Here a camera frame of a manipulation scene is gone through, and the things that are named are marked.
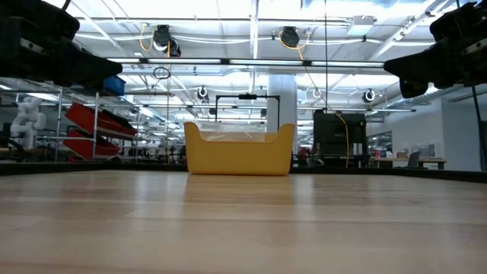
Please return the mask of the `distant black rig frame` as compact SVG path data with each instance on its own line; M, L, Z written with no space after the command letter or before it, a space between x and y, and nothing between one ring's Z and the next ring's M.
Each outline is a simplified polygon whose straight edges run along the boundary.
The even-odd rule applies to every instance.
M216 95L215 96L215 122L218 121L218 101L221 98L237 98L239 100L256 100L258 98L264 98L264 99L275 99L278 104L277 108L277 129L280 128L280 114L281 114L281 97L279 95L257 95L257 94L238 94L238 95Z

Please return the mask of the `white pillar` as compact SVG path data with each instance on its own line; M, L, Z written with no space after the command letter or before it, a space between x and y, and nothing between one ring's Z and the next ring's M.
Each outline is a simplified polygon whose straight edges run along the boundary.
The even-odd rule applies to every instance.
M267 84L266 141L270 142L270 167L287 174L295 149L297 127L296 75L270 75Z

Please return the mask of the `distant wooden desk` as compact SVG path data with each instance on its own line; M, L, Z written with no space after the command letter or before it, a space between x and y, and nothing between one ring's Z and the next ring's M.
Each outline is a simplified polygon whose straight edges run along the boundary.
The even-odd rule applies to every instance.
M405 167L408 164L408 158L374 158L369 160L369 167L372 168L393 168L393 167ZM432 167L437 170L443 170L446 160L442 158L420 158L418 167L427 168Z

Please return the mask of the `red plastic bin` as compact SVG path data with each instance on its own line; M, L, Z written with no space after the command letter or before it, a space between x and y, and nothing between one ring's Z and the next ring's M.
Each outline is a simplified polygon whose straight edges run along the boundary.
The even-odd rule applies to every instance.
M121 139L134 139L137 129L129 121L110 111L101 110L95 115L95 109L79 103L73 103L65 113L65 117L88 134L94 133L94 119L97 119L97 134Z
M91 161L93 158L110 158L119 153L117 146L101 136L97 137L95 151L93 151L92 135L80 129L71 129L67 139L63 140L63 145L86 161Z

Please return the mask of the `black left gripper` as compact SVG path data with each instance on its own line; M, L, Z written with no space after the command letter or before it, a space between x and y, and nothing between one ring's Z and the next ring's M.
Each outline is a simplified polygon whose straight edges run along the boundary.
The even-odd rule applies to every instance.
M123 67L72 42L79 22L44 0L0 0L0 77L108 90Z

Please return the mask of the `long ceiling light strip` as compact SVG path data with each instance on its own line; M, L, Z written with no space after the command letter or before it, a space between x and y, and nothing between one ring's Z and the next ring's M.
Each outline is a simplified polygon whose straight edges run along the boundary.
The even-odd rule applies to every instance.
M179 58L109 58L122 64L165 64L165 65L248 65L248 66L305 66L351 69L381 69L382 62L366 61L311 61L284 59L179 59Z

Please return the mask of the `black monitor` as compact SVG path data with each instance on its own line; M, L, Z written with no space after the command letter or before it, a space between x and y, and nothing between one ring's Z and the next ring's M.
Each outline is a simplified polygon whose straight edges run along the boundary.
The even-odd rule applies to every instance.
M314 147L323 155L364 155L367 139L364 114L316 110L313 114Z

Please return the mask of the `silver ventilation duct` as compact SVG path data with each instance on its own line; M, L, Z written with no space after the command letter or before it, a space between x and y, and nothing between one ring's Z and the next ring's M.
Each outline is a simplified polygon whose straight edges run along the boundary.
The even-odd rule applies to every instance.
M452 94L454 92L466 91L467 89L469 88L463 86L453 86L452 88L447 88L443 90L434 90L434 91L428 89L427 92L423 95L409 98L409 99L400 99L392 103L388 103L384 106L384 109L385 110L405 109L413 105L427 103L430 100L434 100L443 97L445 95Z

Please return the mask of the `yellow plastic basket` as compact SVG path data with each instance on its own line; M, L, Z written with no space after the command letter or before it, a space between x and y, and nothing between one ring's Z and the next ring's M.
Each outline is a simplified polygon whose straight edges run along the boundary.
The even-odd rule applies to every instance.
M263 142L205 140L193 122L184 123L184 132L192 174L285 176L290 171L294 124L266 133Z

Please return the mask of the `blue plastic bin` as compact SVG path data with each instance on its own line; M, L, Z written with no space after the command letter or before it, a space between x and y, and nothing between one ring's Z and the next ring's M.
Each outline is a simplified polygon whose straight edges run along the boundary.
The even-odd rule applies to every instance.
M118 76L112 76L103 80L102 91L108 96L124 96L126 82Z

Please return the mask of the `metal shelf rack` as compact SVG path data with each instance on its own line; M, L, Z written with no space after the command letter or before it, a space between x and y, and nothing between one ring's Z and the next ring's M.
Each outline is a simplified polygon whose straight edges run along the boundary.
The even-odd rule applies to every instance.
M89 162L78 157L73 151L63 145L71 129L81 129L65 117L66 111L73 103L79 103L98 111L107 110L127 119L132 127L138 130L134 139L121 139L97 134L97 119L94 119L94 133L92 134L93 151L95 151L97 137L101 136L119 148L119 153L110 158L93 158L91 161L105 161L116 163L158 163L169 161L168 148L172 138L178 135L173 131L179 125L170 117L170 106L178 99L175 94L167 91L139 91L124 96L108 96L107 94L76 93L62 89L56 93L46 95L47 100L41 103L46 112L48 129L40 134L38 140L45 147L53 148L54 161Z

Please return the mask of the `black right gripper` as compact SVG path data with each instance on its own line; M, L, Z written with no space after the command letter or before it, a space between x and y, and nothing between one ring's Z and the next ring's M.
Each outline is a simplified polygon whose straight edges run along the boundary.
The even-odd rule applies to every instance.
M387 60L384 70L399 77L403 98L423 95L430 82L487 84L487 2L467 2L431 24L435 44L426 50Z

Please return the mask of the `clear plastic zip bag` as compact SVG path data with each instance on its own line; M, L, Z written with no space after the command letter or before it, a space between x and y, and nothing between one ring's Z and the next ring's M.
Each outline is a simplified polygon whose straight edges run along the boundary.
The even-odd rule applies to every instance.
M266 126L248 123L198 122L201 137L211 142L264 142Z

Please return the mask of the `thin black diagonal rod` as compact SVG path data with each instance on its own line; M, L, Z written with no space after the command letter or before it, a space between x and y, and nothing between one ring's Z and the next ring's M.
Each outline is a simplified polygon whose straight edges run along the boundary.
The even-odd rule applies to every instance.
M477 127L479 132L479 147L480 147L480 167L482 171L487 170L487 147L485 146L483 129L482 129L482 118L479 109L479 103L477 99L476 87L472 86L473 103L476 111Z

